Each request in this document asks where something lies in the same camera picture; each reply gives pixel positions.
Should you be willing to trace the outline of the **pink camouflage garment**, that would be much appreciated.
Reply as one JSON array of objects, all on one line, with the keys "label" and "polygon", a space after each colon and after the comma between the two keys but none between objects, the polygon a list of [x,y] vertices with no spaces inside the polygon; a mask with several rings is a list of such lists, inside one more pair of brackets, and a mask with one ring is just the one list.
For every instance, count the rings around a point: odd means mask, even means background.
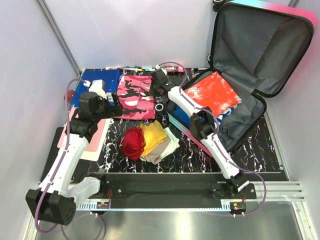
[{"label": "pink camouflage garment", "polygon": [[150,76],[122,76],[117,88],[117,96],[123,106],[120,119],[152,120],[156,117],[155,99],[151,95]]}]

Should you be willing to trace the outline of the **red lace bra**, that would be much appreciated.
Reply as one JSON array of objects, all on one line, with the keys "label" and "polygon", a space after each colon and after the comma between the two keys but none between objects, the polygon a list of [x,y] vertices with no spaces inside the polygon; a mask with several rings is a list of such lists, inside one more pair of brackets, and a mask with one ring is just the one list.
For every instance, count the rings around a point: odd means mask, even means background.
[{"label": "red lace bra", "polygon": [[118,142],[122,153],[132,161],[137,161],[146,146],[143,130],[140,127],[129,128]]}]

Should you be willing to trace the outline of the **yellow bra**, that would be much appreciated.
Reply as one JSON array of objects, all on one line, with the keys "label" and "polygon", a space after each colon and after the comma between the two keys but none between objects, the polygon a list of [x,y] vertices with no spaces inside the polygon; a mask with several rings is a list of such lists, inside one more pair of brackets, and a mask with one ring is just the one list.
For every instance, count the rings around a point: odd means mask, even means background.
[{"label": "yellow bra", "polygon": [[145,158],[149,153],[151,153],[159,144],[165,141],[167,134],[157,120],[151,123],[141,124],[139,126],[143,131],[143,137],[145,146],[143,149],[141,157]]}]

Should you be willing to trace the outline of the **orange white shirt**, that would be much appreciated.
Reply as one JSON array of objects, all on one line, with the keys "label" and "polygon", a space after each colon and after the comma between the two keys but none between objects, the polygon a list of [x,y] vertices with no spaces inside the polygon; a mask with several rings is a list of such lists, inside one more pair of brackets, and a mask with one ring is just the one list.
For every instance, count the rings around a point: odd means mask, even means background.
[{"label": "orange white shirt", "polygon": [[184,92],[197,104],[209,107],[216,117],[242,103],[242,99],[217,71]]}]

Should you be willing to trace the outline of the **white bra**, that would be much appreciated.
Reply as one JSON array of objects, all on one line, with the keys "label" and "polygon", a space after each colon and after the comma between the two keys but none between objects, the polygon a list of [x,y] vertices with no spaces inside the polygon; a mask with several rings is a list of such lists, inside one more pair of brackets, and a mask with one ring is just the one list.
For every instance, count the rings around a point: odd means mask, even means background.
[{"label": "white bra", "polygon": [[161,159],[164,159],[168,155],[172,154],[177,148],[180,147],[179,139],[172,133],[169,127],[164,129],[165,133],[169,137],[170,141],[165,150],[160,155]]}]

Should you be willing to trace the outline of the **beige bra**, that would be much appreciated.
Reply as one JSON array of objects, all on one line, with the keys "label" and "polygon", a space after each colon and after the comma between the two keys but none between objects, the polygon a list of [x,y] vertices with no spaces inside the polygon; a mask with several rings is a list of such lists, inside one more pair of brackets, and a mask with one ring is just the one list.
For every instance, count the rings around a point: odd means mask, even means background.
[{"label": "beige bra", "polygon": [[148,155],[145,161],[154,165],[160,163],[163,158],[172,153],[172,143],[170,138],[166,138],[162,143],[158,144]]}]

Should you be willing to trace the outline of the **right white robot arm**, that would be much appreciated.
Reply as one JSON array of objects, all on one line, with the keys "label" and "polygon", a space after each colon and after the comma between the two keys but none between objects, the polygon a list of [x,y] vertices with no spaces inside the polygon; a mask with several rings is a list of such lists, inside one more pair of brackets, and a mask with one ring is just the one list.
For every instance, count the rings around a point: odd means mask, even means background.
[{"label": "right white robot arm", "polygon": [[227,182],[227,192],[232,198],[239,198],[249,184],[244,171],[232,160],[218,137],[218,120],[208,107],[197,104],[180,86],[170,84],[166,72],[157,69],[151,73],[154,90],[179,106],[190,119],[191,135],[211,153]]}]

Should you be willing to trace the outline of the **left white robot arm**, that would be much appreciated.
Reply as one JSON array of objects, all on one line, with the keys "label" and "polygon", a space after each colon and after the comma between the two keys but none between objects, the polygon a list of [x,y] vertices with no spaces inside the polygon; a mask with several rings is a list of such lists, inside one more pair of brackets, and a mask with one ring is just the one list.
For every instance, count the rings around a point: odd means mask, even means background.
[{"label": "left white robot arm", "polygon": [[91,196],[103,198],[108,193],[103,171],[89,172],[83,180],[69,187],[76,166],[98,130],[101,120],[119,117],[123,106],[115,92],[113,105],[96,92],[82,93],[78,107],[66,124],[63,144],[51,169],[37,189],[29,189],[25,200],[36,223],[45,221],[67,226],[74,218],[76,208]]}]

